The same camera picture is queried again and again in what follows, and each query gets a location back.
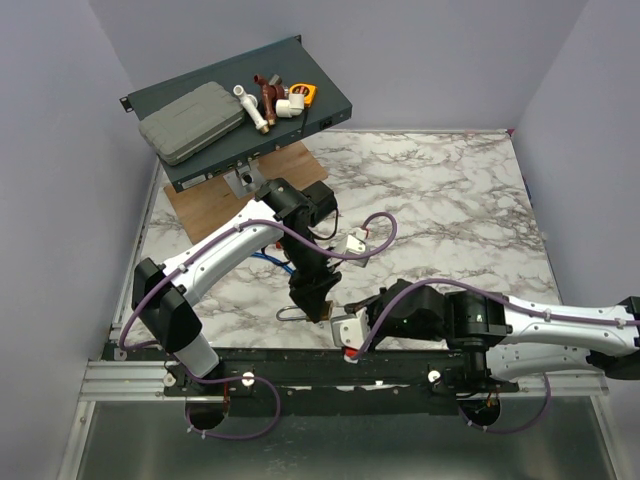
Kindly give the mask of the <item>brass padlock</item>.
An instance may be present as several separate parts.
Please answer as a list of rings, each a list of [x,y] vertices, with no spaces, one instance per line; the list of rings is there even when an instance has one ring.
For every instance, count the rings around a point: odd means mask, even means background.
[[[297,321],[306,321],[312,323],[318,323],[321,321],[328,321],[334,309],[334,302],[328,300],[324,303],[324,306],[320,310],[320,315],[318,320],[312,320],[301,308],[295,305],[284,306],[280,308],[276,314],[275,318],[280,322],[297,322]]]

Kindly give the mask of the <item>blue cable lock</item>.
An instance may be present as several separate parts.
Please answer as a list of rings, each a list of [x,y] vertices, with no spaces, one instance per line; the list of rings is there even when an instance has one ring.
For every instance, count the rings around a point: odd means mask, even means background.
[[[251,255],[252,258],[260,259],[271,263],[272,265],[283,269],[288,275],[292,275],[294,270],[289,266],[289,263],[286,261],[282,261],[276,257],[271,255],[267,255],[261,252],[256,252]]]

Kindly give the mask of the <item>white pvc elbow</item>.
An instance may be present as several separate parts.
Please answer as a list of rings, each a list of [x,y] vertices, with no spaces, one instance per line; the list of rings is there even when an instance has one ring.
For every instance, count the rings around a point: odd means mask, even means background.
[[[275,113],[278,118],[294,118],[305,110],[305,96],[300,93],[290,93],[287,98],[278,99],[275,103]]]

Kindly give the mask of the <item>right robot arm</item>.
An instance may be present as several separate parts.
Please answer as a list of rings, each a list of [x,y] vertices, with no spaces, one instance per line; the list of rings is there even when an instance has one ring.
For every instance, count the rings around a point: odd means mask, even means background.
[[[462,364],[430,370],[434,381],[460,393],[491,390],[524,376],[599,371],[614,380],[639,378],[639,300],[609,307],[526,301],[440,279],[397,281],[334,320],[334,344],[355,363],[387,337],[443,341]]]

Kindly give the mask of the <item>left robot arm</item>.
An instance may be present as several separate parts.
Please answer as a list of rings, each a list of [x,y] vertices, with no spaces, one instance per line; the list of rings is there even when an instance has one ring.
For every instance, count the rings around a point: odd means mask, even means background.
[[[131,307],[168,354],[187,369],[187,382],[201,395],[222,380],[219,357],[202,332],[193,308],[220,279],[252,254],[279,243],[293,265],[289,294],[306,318],[329,314],[326,296],[341,275],[317,247],[312,228],[337,209],[321,181],[298,190],[282,178],[265,182],[232,220],[185,252],[134,269]]]

